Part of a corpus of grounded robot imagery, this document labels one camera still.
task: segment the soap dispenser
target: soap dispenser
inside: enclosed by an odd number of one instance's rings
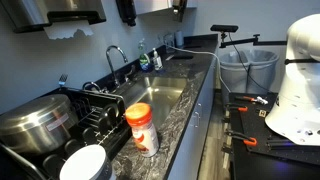
[[[135,26],[137,15],[133,0],[116,0],[116,3],[122,22],[127,23],[131,27]]]
[[[187,6],[187,0],[173,0],[172,7],[173,7],[173,20],[182,22],[184,10]]]
[[[139,62],[140,62],[141,70],[143,72],[152,71],[150,58],[149,58],[148,54],[146,53],[146,44],[144,42],[144,39],[139,41],[138,49],[139,49],[139,53],[140,53]]]
[[[156,70],[157,72],[162,70],[163,67],[162,67],[161,57],[156,51],[156,48],[153,48],[153,64],[154,64],[154,70]]]

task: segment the jar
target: jar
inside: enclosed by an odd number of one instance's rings
[[[132,136],[141,155],[151,157],[156,154],[159,141],[152,123],[151,107],[146,103],[133,104],[126,110],[125,116],[132,128]]]

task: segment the gray bin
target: gray bin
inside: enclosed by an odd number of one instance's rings
[[[275,78],[275,66],[279,56],[270,51],[248,50],[244,51],[249,63],[250,77],[247,82],[247,93],[267,94],[272,81]]]
[[[227,87],[231,92],[246,92],[247,72],[243,66],[245,66],[246,69],[249,69],[250,63],[248,62],[244,52],[240,51],[240,56],[243,65],[237,52],[230,52],[219,57],[221,78],[225,83],[223,84],[223,82],[221,82],[223,105],[229,102],[229,91]]]

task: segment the black table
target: black table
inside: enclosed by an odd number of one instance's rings
[[[230,93],[231,102],[246,104],[250,102],[234,100],[235,96],[257,97],[258,95]],[[269,100],[268,106],[272,107],[276,96],[276,94],[268,94],[262,97],[266,97]],[[232,130],[243,133],[240,118],[238,111],[230,112]],[[232,146],[231,170],[234,179],[320,179],[320,166],[248,152],[244,143],[236,139],[232,140]]]

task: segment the stainless steel pot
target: stainless steel pot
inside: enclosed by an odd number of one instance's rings
[[[0,116],[0,139],[17,153],[39,155],[69,138],[78,122],[66,95],[55,94],[30,101]]]

